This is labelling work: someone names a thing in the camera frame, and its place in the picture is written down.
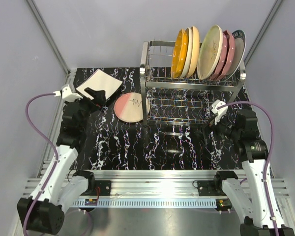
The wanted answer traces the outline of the yellow dotted plate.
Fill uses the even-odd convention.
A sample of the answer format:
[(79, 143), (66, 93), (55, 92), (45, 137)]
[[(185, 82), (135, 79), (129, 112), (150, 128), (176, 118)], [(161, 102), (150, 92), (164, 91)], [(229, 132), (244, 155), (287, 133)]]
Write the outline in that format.
[(177, 35), (173, 55), (172, 55), (172, 66), (171, 76), (172, 78), (178, 78), (181, 76), (186, 55), (188, 49), (188, 35), (184, 29), (181, 29)]

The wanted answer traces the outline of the pink speckled plate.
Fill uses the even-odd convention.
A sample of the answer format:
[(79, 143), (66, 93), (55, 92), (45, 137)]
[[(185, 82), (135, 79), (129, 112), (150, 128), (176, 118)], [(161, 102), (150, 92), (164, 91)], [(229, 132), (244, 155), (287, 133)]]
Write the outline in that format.
[(143, 120), (142, 96), (130, 92), (120, 96), (114, 104), (115, 115), (124, 122), (134, 123)]

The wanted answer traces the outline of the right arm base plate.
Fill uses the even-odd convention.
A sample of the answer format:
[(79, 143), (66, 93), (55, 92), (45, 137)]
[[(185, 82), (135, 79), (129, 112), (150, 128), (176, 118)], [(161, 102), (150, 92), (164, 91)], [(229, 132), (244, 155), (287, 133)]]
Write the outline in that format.
[(226, 196), (222, 191), (222, 186), (220, 181), (215, 180), (198, 180), (197, 189), (199, 196)]

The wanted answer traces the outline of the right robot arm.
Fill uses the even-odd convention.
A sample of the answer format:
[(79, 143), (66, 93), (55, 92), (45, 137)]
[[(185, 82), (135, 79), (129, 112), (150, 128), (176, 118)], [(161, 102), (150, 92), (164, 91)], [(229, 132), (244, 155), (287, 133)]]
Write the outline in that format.
[(213, 117), (204, 125), (205, 133), (228, 138), (235, 147), (250, 188), (247, 196), (234, 171), (217, 171), (213, 191), (226, 195), (240, 220), (242, 236), (293, 236), (277, 205), (269, 169), (266, 143), (260, 139), (254, 111), (240, 110), (234, 124), (226, 120), (227, 108), (212, 109)]

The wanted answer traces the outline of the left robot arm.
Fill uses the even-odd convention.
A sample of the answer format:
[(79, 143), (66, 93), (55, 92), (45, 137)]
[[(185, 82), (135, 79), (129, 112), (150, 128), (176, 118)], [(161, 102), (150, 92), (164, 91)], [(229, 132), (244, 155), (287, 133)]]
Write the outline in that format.
[(62, 185), (72, 163), (84, 146), (85, 129), (90, 115), (106, 104), (104, 90), (85, 88), (84, 91), (86, 95), (76, 93), (74, 88), (65, 85), (61, 90), (51, 93), (64, 101), (56, 143), (33, 124), (29, 117), (29, 104), (26, 105), (25, 113), (29, 124), (50, 144), (54, 156), (40, 183), (29, 197), (21, 198), (17, 203), (17, 212), (25, 236), (28, 231), (57, 235), (73, 201), (81, 194), (91, 195), (96, 190), (94, 174), (90, 171), (78, 171), (66, 186)]

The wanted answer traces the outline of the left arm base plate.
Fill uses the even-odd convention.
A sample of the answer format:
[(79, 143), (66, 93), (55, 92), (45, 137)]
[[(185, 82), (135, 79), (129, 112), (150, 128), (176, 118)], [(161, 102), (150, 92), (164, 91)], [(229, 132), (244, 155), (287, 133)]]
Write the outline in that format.
[(94, 180), (88, 188), (88, 194), (90, 196), (110, 196), (111, 185), (110, 180)]

